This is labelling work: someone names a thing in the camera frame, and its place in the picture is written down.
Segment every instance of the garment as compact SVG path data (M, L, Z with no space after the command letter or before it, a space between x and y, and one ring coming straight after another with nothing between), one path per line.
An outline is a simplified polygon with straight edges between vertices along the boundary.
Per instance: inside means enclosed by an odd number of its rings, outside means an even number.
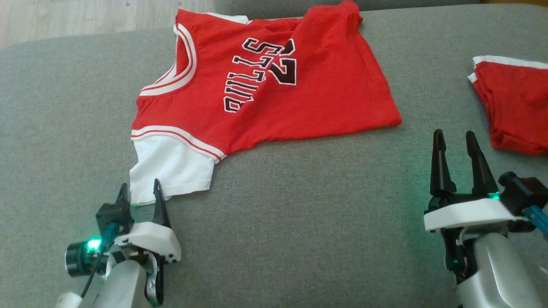
M497 149L548 154L548 64L477 56L468 76L486 107Z
M214 164L263 141L396 126L401 116L350 1L302 19L179 10L176 59L143 88L132 140L132 204L209 189Z

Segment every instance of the black knob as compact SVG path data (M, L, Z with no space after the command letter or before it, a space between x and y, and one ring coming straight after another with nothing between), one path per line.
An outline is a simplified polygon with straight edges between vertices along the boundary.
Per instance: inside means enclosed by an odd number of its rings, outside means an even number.
M499 184L502 186L507 186L515 177L517 177L517 175L512 171L505 172L499 177Z

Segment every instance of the red fabric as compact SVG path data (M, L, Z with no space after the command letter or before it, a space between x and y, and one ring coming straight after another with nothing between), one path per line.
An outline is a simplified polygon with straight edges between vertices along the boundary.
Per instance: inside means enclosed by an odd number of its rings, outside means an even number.
M481 61L475 74L493 146L548 154L548 69Z
M313 7L302 19L247 24L180 10L176 25L183 25L192 36L196 72L182 88L160 95L143 95L143 91L132 129L142 134L148 126L177 127L230 155L262 141L397 126L401 116L373 52L358 32L361 21L358 6L350 1ZM284 51L251 52L243 48L250 38L257 40L252 48L269 43ZM294 50L284 54L291 43ZM192 62L184 37L178 38L176 57L176 74L184 73ZM254 63L272 59L268 67L259 67L235 63L235 57ZM277 66L279 75L290 79L287 63L296 63L295 84L284 84L285 79L281 83L272 71ZM264 72L262 81L227 77L260 72ZM252 97L226 93L229 81L243 83L244 87L233 89ZM242 102L239 110L238 104L227 110L227 97Z

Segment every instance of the robotic arm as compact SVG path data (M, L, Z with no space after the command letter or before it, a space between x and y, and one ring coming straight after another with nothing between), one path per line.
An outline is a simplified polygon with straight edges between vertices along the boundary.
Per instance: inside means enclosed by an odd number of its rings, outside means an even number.
M446 248L445 264L456 277L460 308L541 308L527 271L510 247L509 232L531 232L536 227L548 233L542 208L548 189L536 178L503 174L499 192L473 132L466 133L472 159L471 194L456 193L445 158L445 140L434 132L430 200L424 225L439 231Z
M163 304L164 265L181 260L181 246L171 229L158 180L152 221L134 223L127 184L114 204L105 203L95 215L101 238L70 244L65 253L72 277L90 276L82 295L62 294L56 308L79 308L95 273L106 279L96 308L149 308Z

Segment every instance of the white cylindrical part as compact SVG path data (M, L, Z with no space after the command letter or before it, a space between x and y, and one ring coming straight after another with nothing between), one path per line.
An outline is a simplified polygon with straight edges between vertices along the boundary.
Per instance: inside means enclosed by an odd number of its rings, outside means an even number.
M67 292L59 296L57 299L57 304L55 304L55 308L78 308L80 307L81 302L82 298L79 295L72 292Z

